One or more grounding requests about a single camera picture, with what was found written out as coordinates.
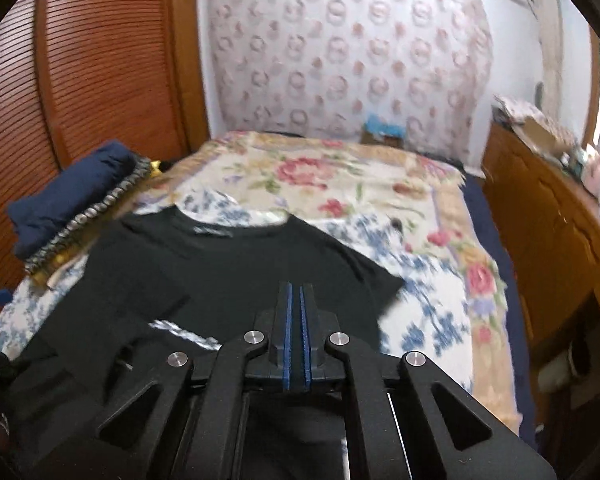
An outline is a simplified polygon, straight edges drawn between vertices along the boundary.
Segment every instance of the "bed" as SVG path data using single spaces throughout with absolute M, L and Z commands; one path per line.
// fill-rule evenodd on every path
M 222 202 L 214 197 L 224 197 L 225 206 L 216 207 L 214 218 L 227 221 L 243 218 L 245 211 L 257 212 L 258 222 L 283 221 L 292 213 L 326 222 L 328 230 L 336 219 L 378 215 L 374 228 L 363 228 L 367 242 L 395 249 L 398 239 L 400 250 L 443 262 L 439 269 L 462 278 L 462 301 L 449 298 L 455 306 L 425 320 L 414 316 L 405 299 L 393 317 L 379 323 L 381 349 L 396 355 L 422 349 L 512 431 L 534 444 L 528 355 L 515 281 L 472 177 L 444 162 L 385 146 L 232 132 L 155 178 L 150 190 L 135 197 L 134 206 L 139 213 L 174 203 L 186 208 L 192 196 L 199 200 L 196 210 L 206 207 L 203 213 L 211 203 L 216 207 Z M 20 284 L 13 303 L 0 314 L 0 351 L 12 359 L 19 354 L 80 278 L 86 257 L 64 266 L 42 293 L 29 278 Z

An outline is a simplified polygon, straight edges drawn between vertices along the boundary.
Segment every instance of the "patterned fabric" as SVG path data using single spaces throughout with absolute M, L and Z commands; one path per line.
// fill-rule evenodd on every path
M 358 140 L 371 113 L 467 160 L 493 47 L 481 0 L 209 0 L 227 129 Z
M 262 226 L 285 221 L 284 216 L 248 211 L 231 197 L 206 189 L 195 189 L 195 182 L 180 189 L 177 205 L 195 220 L 233 227 Z M 169 205 L 167 200 L 150 206 L 141 206 L 137 213 L 157 212 Z M 339 220 L 318 220 L 313 224 L 343 244 L 371 258 L 389 272 L 405 280 L 398 298 L 391 304 L 379 322 L 382 351 L 401 356 L 417 349 L 432 356 L 436 363 L 465 388 L 472 384 L 471 340 L 469 319 L 466 314 L 464 281 L 455 266 L 444 260 L 407 253 L 402 237 L 388 217 L 355 215 Z M 0 334 L 8 334 L 8 344 L 0 351 L 11 359 L 24 348 L 23 342 L 40 328 L 46 316 L 84 272 L 87 256 L 80 259 L 60 279 L 54 291 L 45 293 L 36 301 L 24 284 L 20 285 L 13 303 L 8 306 L 8 322 L 0 317 Z M 18 313 L 25 325 L 16 325 Z M 167 330 L 173 335 L 190 340 L 202 348 L 218 350 L 213 337 L 203 338 L 187 332 L 169 321 L 156 320 L 153 328 Z
M 520 416 L 516 411 L 505 329 L 504 283 L 496 264 L 475 237 L 461 184 L 462 174 L 451 166 L 385 146 L 234 132 L 222 140 L 207 142 L 199 152 L 156 178 L 154 188 L 139 196 L 138 207 L 139 212 L 150 212 L 177 203 L 183 210 L 192 209 L 188 214 L 200 215 L 197 218 L 209 222 L 214 217 L 207 216 L 210 200 L 203 198 L 202 204 L 190 200 L 187 205 L 192 189 L 206 187 L 224 194 L 227 207 L 222 213 L 224 218 L 215 220 L 218 223 L 229 219 L 258 225 L 283 221 L 289 212 L 304 219 L 327 221 L 374 214 L 378 218 L 391 218 L 402 227 L 405 252 L 439 257 L 459 269 L 464 277 L 472 336 L 472 393 L 517 432 Z M 234 200 L 251 212 L 250 218 L 244 217 L 243 210 L 228 206 Z M 394 238 L 390 240 L 393 247 Z M 0 349 L 4 348 L 9 356 L 17 354 L 26 344 L 27 334 L 37 328 L 32 328 L 37 302 L 29 299 L 31 295 L 30 283 L 25 280 L 16 291 L 14 302 L 0 314 Z M 58 291 L 46 291 L 39 300 L 42 310 L 48 313 L 58 299 Z M 411 301 L 416 302 L 416 312 L 422 312 L 420 301 L 417 298 Z M 459 312 L 452 310 L 452 313 L 453 325 L 461 327 Z M 414 328 L 424 333 L 425 345 L 429 345 L 425 352 L 433 357 L 437 343 L 441 357 L 436 361 L 467 386 L 462 377 L 468 378 L 470 372 L 456 374 L 450 370 L 459 365 L 459 360 L 449 365 L 442 361 L 445 343 L 449 339 L 453 342 L 454 337 L 436 339 L 434 322 L 442 334 L 453 333 L 449 323 L 440 317 L 429 317 L 425 322 L 422 318 L 414 319 Z M 389 336 L 391 353 L 401 353 L 405 334 L 409 345 L 419 344 L 423 339 L 418 330 L 404 330 L 406 326 L 410 324 L 397 326 L 396 332 L 392 332 L 393 327 L 381 323 Z M 463 348 L 463 343 L 456 342 L 452 351 Z

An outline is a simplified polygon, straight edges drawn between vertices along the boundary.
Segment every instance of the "clutter on dresser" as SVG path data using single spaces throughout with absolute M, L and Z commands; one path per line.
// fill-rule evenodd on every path
M 502 95 L 495 95 L 494 99 L 497 102 L 494 110 L 497 110 L 498 114 L 504 115 L 507 118 L 507 123 L 523 124 L 527 118 L 535 118 L 536 120 L 544 118 L 542 111 L 527 101 Z
M 576 145 L 575 135 L 548 117 L 526 118 L 523 129 L 525 135 L 540 152 L 558 159 Z
M 566 155 L 564 167 L 576 180 L 580 180 L 584 165 L 587 162 L 587 152 L 580 146 L 575 146 L 571 153 L 565 153 L 564 155 Z

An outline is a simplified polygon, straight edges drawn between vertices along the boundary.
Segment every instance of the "wooden cabinet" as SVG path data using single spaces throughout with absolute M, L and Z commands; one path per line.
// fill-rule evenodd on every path
M 492 127 L 483 167 L 533 346 L 556 333 L 600 281 L 600 227 L 574 194 L 578 184 L 500 126 Z

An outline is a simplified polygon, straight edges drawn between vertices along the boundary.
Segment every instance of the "wooden door frame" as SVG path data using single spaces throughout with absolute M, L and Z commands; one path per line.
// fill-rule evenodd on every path
M 198 23 L 199 23 L 199 18 L 200 18 L 200 13 L 198 10 L 198 0 L 194 0 L 195 3 L 195 15 L 196 15 L 196 27 L 195 27 L 195 37 L 196 37 L 196 46 L 198 48 L 198 74 L 199 74 L 199 83 L 200 83 L 200 102 L 198 103 L 198 106 L 200 107 L 200 109 L 204 110 L 204 130 L 206 132 L 206 138 L 210 139 L 211 138 L 211 134 L 210 134 L 210 129 L 209 129 L 209 120 L 208 120 L 208 113 L 207 113 L 207 109 L 206 109 L 206 93 L 205 93 L 205 86 L 204 86 L 204 81 L 203 81 L 203 72 L 202 72 L 202 50 L 200 48 L 200 34 L 199 34 L 199 30 L 198 30 Z M 173 10 L 173 0 L 171 0 L 171 9 Z M 173 31 L 174 31 L 174 22 L 173 22 L 173 12 L 170 15 L 170 29 L 171 29 L 171 34 L 172 34 L 172 43 L 171 43 L 171 47 L 173 49 L 173 65 L 174 68 L 177 69 L 177 59 L 176 59 L 176 41 L 175 38 L 173 37 Z M 175 76 L 175 84 L 176 84 L 176 88 L 177 88 L 177 94 L 178 94 L 178 102 L 180 104 L 180 110 L 181 110 L 181 117 L 182 117 L 182 124 L 183 127 L 186 126 L 186 122 L 184 120 L 184 115 L 185 115 L 185 106 L 182 102 L 182 88 L 180 87 L 180 78 L 178 77 L 177 73 L 174 74 Z M 187 141 L 189 143 L 189 147 L 193 149 L 194 144 L 196 143 L 197 139 L 189 139 L 189 132 L 187 131 L 186 127 L 184 128 L 185 130 L 185 136 L 187 137 Z
M 176 72 L 176 63 L 174 56 L 175 40 L 173 37 L 173 0 L 162 0 L 162 12 L 164 13 L 164 51 L 167 62 L 167 77 L 169 79 L 169 93 L 171 95 L 171 108 L 173 110 L 173 121 L 176 126 L 176 133 L 182 149 L 186 153 L 191 153 L 189 139 L 184 129 L 184 115 L 182 110 L 182 101 L 180 99 L 180 86 L 178 84 L 178 74 Z
M 48 45 L 46 42 L 46 6 L 48 0 L 36 0 L 34 10 L 34 35 L 33 52 L 35 60 L 36 81 L 42 115 L 45 118 L 46 132 L 51 142 L 51 147 L 56 156 L 60 170 L 65 170 L 71 165 L 71 157 L 64 142 L 62 126 L 58 120 L 56 101 L 53 87 L 51 86 L 51 70 L 49 68 Z

